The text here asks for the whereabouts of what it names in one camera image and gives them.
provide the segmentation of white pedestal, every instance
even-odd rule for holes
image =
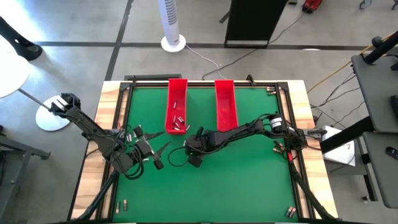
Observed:
[[[184,49],[185,44],[187,44],[187,40],[185,39],[185,37],[183,35],[180,34],[180,42],[176,45],[170,45],[167,40],[166,37],[162,38],[162,41],[160,42],[160,44],[162,45],[163,50],[170,52],[170,53],[175,53],[175,52],[179,52],[182,49]]]

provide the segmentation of person's leg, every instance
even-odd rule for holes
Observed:
[[[18,55],[24,57],[26,60],[34,60],[38,58],[43,49],[41,46],[30,42],[14,30],[1,16],[0,16],[0,35],[2,35],[15,49]]]

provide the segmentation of power cord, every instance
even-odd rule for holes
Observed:
[[[178,147],[178,148],[176,148],[176,149],[173,149],[173,150],[171,150],[171,151],[169,152],[169,154],[167,155],[167,160],[169,161],[169,164],[170,164],[171,166],[174,166],[174,167],[181,167],[181,166],[184,166],[185,164],[187,164],[188,159],[187,159],[183,164],[174,164],[174,163],[170,160],[170,156],[171,156],[174,152],[176,152],[177,150],[181,150],[181,149],[185,149],[185,147],[182,146],[182,147]]]
[[[333,127],[334,127],[336,124],[342,122],[342,121],[343,121],[347,116],[349,116],[352,112],[354,112],[355,110],[359,109],[359,108],[362,106],[362,104],[364,104],[364,103],[365,103],[365,101],[363,101],[359,106],[357,106],[357,107],[355,107],[354,109],[352,109],[348,114],[344,115],[343,118],[341,118],[339,121],[336,121],[336,123],[333,125]]]
[[[328,103],[328,100],[330,99],[330,97],[333,96],[333,94],[335,94],[336,91],[337,91],[340,87],[342,87],[345,83],[348,83],[350,80],[352,80],[352,79],[356,76],[356,75],[354,75],[353,77],[350,78],[350,76],[351,76],[352,74],[353,74],[353,72],[351,72],[351,73],[344,79],[344,81],[341,82],[341,84],[338,85],[338,86],[329,94],[329,96],[326,98],[326,100],[325,100],[322,104],[320,104],[320,105],[318,105],[318,106],[311,106],[311,108],[318,108],[318,107],[320,107],[320,106],[323,106],[323,105],[327,104],[327,103]]]
[[[99,149],[94,149],[94,150],[92,150],[91,152],[89,152],[86,156],[85,156],[85,158],[87,158],[89,155],[91,155],[92,153],[94,153],[94,152],[96,152],[96,151],[98,151]]]
[[[336,172],[336,171],[342,169],[345,166],[348,166],[353,161],[354,158],[355,158],[355,153],[354,153],[353,157],[351,158],[351,160],[349,160],[349,162],[347,162],[346,164],[342,164],[339,167],[332,169],[331,171],[328,171],[328,174],[331,174],[333,172]]]
[[[352,91],[356,91],[356,90],[358,90],[358,89],[360,89],[360,87],[355,88],[355,89],[352,89],[352,90],[347,90],[347,91],[345,91],[344,93],[342,93],[342,94],[340,94],[340,95],[338,95],[338,96],[336,96],[336,97],[334,97],[334,98],[332,98],[332,99],[330,99],[330,100],[327,100],[327,101],[325,101],[324,103],[322,103],[322,104],[320,104],[320,105],[318,105],[318,106],[316,106],[316,107],[311,107],[311,108],[318,108],[318,107],[320,107],[320,106],[324,106],[325,104],[327,104],[327,103],[329,103],[329,102],[331,102],[331,101],[333,101],[333,100],[337,100],[338,98],[342,97],[343,95],[345,95],[345,94],[347,94],[347,93],[351,93]]]
[[[213,71],[211,71],[211,72],[208,72],[208,73],[202,75],[201,79],[202,79],[202,80],[205,80],[205,77],[208,76],[208,75],[210,75],[210,74],[212,74],[213,72],[219,72],[220,70],[222,70],[222,69],[224,69],[224,68],[226,68],[226,67],[228,67],[228,66],[231,66],[231,65],[235,64],[236,62],[238,62],[238,61],[241,60],[242,58],[247,57],[247,56],[253,54],[254,52],[256,52],[256,51],[258,51],[258,50],[264,49],[264,48],[267,47],[269,44],[274,43],[275,41],[277,41],[277,40],[279,39],[279,37],[282,36],[282,34],[283,34],[285,31],[287,31],[287,30],[288,30],[289,28],[291,28],[294,24],[296,24],[296,23],[305,15],[305,13],[306,13],[306,11],[303,12],[302,15],[301,15],[300,17],[298,17],[293,23],[291,23],[291,25],[289,25],[289,26],[286,27],[284,30],[282,30],[282,32],[280,32],[280,34],[279,34],[274,40],[268,41],[268,43],[265,44],[265,45],[263,45],[262,47],[259,47],[259,48],[257,48],[257,49],[254,49],[254,50],[252,50],[252,51],[250,51],[250,52],[244,54],[243,56],[237,58],[235,61],[233,61],[233,62],[231,62],[231,63],[229,63],[229,64],[227,64],[227,65],[224,65],[224,66],[222,66],[221,68],[217,68],[216,70],[213,70]]]
[[[206,57],[200,55],[198,52],[192,50],[192,48],[190,48],[188,45],[185,45],[185,46],[186,46],[189,50],[191,50],[194,54],[196,54],[197,56],[199,56],[199,57],[205,59],[206,61],[211,62],[211,63],[213,63],[214,65],[216,65],[216,68],[217,68],[216,71],[218,72],[218,75],[219,75],[221,78],[226,79],[224,76],[221,75],[221,73],[220,73],[220,68],[219,68],[219,66],[218,66],[218,64],[217,64],[216,62],[214,62],[214,61],[212,61],[212,60],[210,60],[210,59],[208,59],[208,58],[206,58]]]
[[[386,40],[388,39],[392,34],[389,34],[387,36],[385,36],[382,40]],[[369,50],[372,47],[372,45],[369,45],[367,47],[365,47],[365,49],[363,49],[359,55],[365,53],[365,51]],[[317,87],[318,85],[320,85],[321,83],[323,83],[324,81],[328,80],[329,78],[331,78],[332,76],[336,75],[338,72],[340,72],[343,68],[347,67],[348,65],[351,64],[351,61],[347,62],[345,65],[343,65],[341,68],[337,69],[336,71],[334,71],[332,74],[328,75],[326,78],[322,79],[321,81],[319,81],[317,84],[315,84],[314,86],[312,86],[309,91],[307,91],[307,94],[310,93],[315,87]]]

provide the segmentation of white round table base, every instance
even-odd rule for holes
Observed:
[[[51,103],[61,96],[53,96],[44,102],[44,105],[51,108]],[[46,108],[41,106],[36,112],[36,124],[44,131],[58,131],[66,127],[70,121],[59,116],[55,116]]]
[[[187,44],[187,40],[185,40],[185,37],[183,35],[180,34],[180,42],[176,45],[170,45],[167,42],[166,37],[163,37],[162,41],[160,42],[163,50],[170,52],[170,53],[175,53],[175,52],[179,52],[182,49],[184,49],[185,44]]]

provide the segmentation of small metal part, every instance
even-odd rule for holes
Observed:
[[[132,137],[131,137],[131,134],[129,133],[129,134],[127,134],[127,142],[131,142],[132,141]]]
[[[292,212],[289,215],[289,218],[293,218],[295,212],[296,212],[296,208],[293,208]]]
[[[120,202],[116,202],[116,214],[119,213]]]
[[[127,211],[127,199],[123,200],[123,211]]]
[[[273,148],[272,150],[273,150],[274,152],[282,153],[281,151],[279,151],[279,150],[276,149],[276,148]]]
[[[289,217],[289,216],[290,216],[290,213],[292,213],[292,210],[293,210],[293,207],[289,207],[289,209],[287,210],[285,216],[286,216],[286,217]]]
[[[282,143],[280,143],[279,141],[276,141],[276,140],[274,140],[274,143],[275,143],[276,146],[279,146],[279,147],[283,147],[284,146]]]
[[[184,123],[184,120],[179,116],[178,117],[178,120],[183,124]]]

